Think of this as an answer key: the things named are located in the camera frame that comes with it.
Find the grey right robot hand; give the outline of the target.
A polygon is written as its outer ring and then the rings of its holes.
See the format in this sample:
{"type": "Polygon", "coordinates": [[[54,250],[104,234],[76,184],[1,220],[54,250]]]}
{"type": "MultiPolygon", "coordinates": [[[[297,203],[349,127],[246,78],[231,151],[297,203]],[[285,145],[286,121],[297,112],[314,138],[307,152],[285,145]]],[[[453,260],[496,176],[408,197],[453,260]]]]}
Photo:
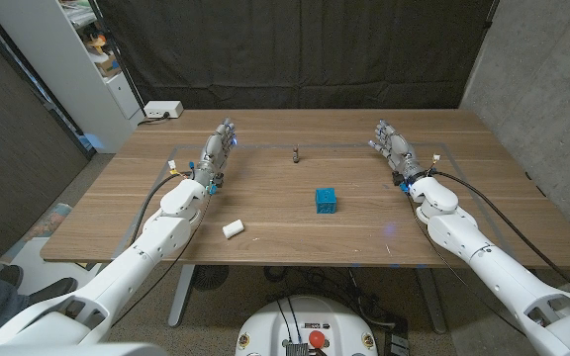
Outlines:
{"type": "Polygon", "coordinates": [[[425,177],[426,170],[420,166],[413,146],[386,121],[379,121],[375,137],[376,141],[368,144],[387,160],[396,186],[410,186],[425,177]]]}

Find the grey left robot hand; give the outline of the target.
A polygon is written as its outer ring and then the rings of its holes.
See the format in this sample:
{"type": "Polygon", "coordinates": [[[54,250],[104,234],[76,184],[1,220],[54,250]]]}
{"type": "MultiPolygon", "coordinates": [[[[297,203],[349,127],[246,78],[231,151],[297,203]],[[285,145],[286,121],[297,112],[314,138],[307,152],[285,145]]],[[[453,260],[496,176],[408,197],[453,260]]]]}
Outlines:
{"type": "Polygon", "coordinates": [[[224,170],[232,149],[237,144],[235,124],[229,117],[208,137],[194,168],[194,180],[208,187],[223,184],[224,170]]]}

